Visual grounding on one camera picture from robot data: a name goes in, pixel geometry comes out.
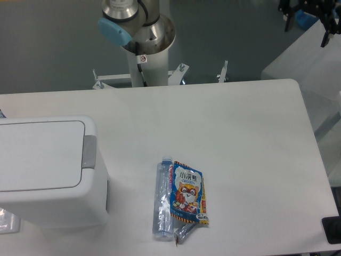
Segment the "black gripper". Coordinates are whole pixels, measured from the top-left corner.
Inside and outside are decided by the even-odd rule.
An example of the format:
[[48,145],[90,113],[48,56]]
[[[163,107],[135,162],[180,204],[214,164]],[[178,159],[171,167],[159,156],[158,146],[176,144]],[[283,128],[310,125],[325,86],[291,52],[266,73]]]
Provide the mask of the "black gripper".
[[336,22],[334,14],[338,13],[338,1],[320,1],[320,0],[299,0],[289,1],[280,0],[278,11],[283,13],[286,21],[285,32],[289,32],[294,24],[295,13],[302,11],[312,16],[323,16],[320,21],[323,24],[325,33],[321,42],[321,47],[329,43],[329,36],[334,35],[336,31]]

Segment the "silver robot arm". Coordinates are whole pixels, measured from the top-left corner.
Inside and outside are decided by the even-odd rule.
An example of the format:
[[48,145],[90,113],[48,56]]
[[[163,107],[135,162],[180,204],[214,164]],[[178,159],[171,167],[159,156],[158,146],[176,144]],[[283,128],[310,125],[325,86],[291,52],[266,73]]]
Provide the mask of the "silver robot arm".
[[[316,17],[325,29],[321,47],[340,34],[340,1],[295,1],[294,5],[280,1],[278,11],[286,22],[285,31],[291,30],[298,11]],[[102,1],[98,29],[109,42],[134,55],[162,52],[176,36],[172,21],[160,13],[159,1]]]

